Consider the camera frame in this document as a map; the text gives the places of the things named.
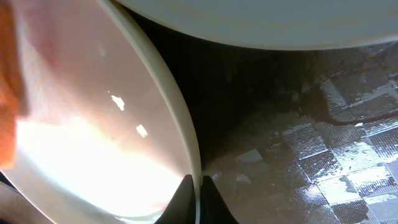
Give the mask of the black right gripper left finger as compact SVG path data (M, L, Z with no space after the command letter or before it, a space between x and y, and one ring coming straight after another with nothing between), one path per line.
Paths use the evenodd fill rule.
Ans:
M186 175L155 224L195 224L196 200L193 179Z

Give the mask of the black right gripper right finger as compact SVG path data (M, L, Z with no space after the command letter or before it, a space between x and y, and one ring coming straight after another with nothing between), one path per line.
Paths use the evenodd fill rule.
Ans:
M203 176L200 189L200 224L238 224L208 175Z

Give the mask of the white plate front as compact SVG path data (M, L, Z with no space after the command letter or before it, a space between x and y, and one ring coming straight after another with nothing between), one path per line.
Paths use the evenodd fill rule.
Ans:
M6 179L53 223L155 223L197 137L158 50L116 1L10 1L24 96Z

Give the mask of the white plate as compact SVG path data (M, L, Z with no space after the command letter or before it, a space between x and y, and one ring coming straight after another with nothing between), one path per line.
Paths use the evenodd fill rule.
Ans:
M10 1L24 96L6 179L53 223L155 223L197 137L158 50L116 1Z
M254 49L324 50L397 40L397 0L119 0L200 39Z

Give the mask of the orange green scrub sponge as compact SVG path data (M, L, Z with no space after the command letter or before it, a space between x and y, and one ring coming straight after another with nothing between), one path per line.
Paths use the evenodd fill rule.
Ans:
M23 96L14 11L10 1L1 0L1 169L14 166Z

